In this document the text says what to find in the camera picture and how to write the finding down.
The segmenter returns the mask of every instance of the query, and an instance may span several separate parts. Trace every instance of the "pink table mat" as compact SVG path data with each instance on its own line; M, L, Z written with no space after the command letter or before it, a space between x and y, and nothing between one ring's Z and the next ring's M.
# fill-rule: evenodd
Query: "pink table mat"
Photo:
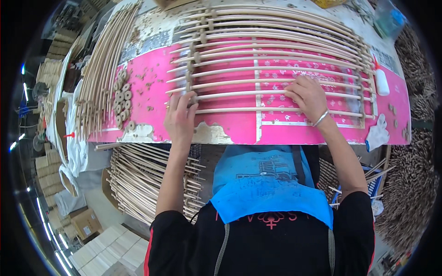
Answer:
M132 110L131 120L136 124L148 124L153 127L154 142L164 143L168 142L169 136L163 126L163 120L166 113L164 103L169 100L165 91L172 90L177 87L183 87L182 82L166 83L167 80L174 79L177 73L166 73L166 71L176 68L176 64L171 64L170 61L178 58L178 54L170 54L170 51L179 49L179 45L172 45L170 47L163 47L145 53L130 60L127 64L127 71L130 73L128 82L131 83L132 91ZM264 48L264 50L282 50ZM320 53L302 51L297 49L284 49L283 51L302 52L315 55ZM246 57L252 55L235 55L225 56L229 57ZM299 75L309 75L318 80L326 80L333 82L353 83L352 78L344 78L336 75L329 75L323 73L309 72L305 69L297 69L297 67L318 68L325 70L332 70L347 74L354 74L350 69L340 66L329 65L325 63L314 63L301 60L287 60L284 56L280 59L264 59L264 60L244 60L230 63L218 63L205 66L205 71L212 71L224 68L245 67L245 66L285 66L292 67L286 70L261 70L261 71L243 71L216 74L211 76L204 76L197 78L199 83L209 83L216 81L226 81L234 79L274 79L271 82L265 83L246 83L237 85L224 85L217 87L209 87L198 89L199 95L207 95L213 93L224 93L233 91L252 91L252 90L283 90L289 82L281 82L278 79L294 79ZM388 144L409 144L402 137L402 129L407 126L410 121L410 106L408 100L408 91L405 81L397 76L392 71L385 67L384 70L387 81L389 83L390 95L381 97L377 96L378 113L385 114L387 121L387 130L390 134ZM357 95L353 88L322 86L325 91L347 93ZM364 96L369 97L368 91L364 92ZM358 101L353 99L346 99L341 97L327 96L328 107L331 110L342 110L350 112L358 112ZM389 104L393 105L397 113L393 114L389 110ZM200 101L199 109L209 108L225 108L225 107L298 107L290 98L286 98L281 94L262 95L262 96L240 96L240 97L225 97ZM372 114L371 106L368 101L365 101L364 110L366 114ZM364 144L370 126L376 124L376 120L365 119L365 128L361 129L359 120L355 117L332 115L339 126L341 133L344 135L349 143ZM398 121L397 128L394 127L394 120ZM308 125L308 120L304 114L300 112L232 112L232 113L212 113L212 114L197 114L195 118L195 127L201 122L207 125L219 125L223 128L224 133L230 137L234 144L320 144L324 143L324 138L319 131ZM98 134L99 142L116 142L117 138L123 135L122 130L116 129L114 115L111 114L111 120L103 124L103 131ZM215 143L214 141L207 141L208 144Z

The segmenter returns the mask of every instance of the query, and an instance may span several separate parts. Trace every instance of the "bracelet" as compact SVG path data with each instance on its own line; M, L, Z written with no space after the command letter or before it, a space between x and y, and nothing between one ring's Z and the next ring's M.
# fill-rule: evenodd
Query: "bracelet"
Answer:
M325 116L327 116L328 112L329 112L329 110L327 108L327 110L324 112L324 114L322 114L322 116L319 118L319 120L313 126L317 126L325 118Z

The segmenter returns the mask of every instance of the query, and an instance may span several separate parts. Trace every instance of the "white glue bottle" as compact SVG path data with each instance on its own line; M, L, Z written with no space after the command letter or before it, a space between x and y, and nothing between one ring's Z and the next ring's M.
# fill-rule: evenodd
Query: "white glue bottle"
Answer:
M376 57L374 56L374 64L376 66L376 90L380 96L387 96L390 94L390 88L388 87L387 77L384 71L377 63Z

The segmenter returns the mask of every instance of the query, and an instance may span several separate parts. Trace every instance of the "sticker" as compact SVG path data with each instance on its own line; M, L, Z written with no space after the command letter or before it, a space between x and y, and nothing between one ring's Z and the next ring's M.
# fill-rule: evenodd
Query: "sticker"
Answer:
M91 230L89 229L89 226L85 226L83 227L83 231L86 235L90 235L91 234Z

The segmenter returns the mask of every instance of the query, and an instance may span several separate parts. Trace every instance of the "worker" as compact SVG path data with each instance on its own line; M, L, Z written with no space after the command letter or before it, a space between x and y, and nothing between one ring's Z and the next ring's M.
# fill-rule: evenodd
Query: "worker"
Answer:
M374 224L362 167L328 114L319 82L298 76L286 90L327 142L342 188L339 208L315 187L319 166L310 170L315 161L304 146L231 145L193 225L182 214L183 173L198 104L187 109L194 92L174 95L164 120L172 147L145 275L367 275Z

